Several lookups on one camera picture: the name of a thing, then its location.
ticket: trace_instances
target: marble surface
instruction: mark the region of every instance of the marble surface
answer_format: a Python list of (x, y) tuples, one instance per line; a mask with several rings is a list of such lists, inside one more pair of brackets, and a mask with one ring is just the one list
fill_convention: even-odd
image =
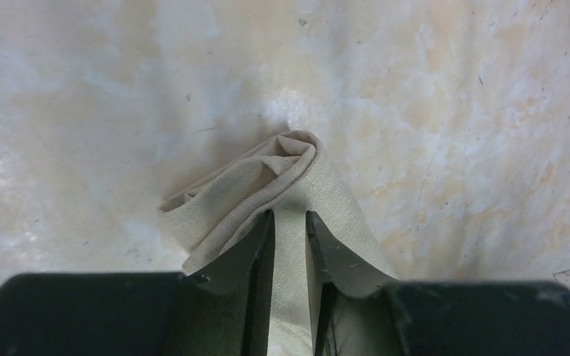
[(403, 278), (570, 268), (570, 1), (0, 0), (0, 283), (179, 268), (161, 200), (287, 128)]

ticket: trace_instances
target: stained surface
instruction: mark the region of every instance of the stained surface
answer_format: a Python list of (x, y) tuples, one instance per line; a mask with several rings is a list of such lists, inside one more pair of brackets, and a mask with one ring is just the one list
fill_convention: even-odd
[(403, 278), (570, 268), (570, 1), (0, 0), (0, 283), (179, 268), (162, 199), (287, 128)]

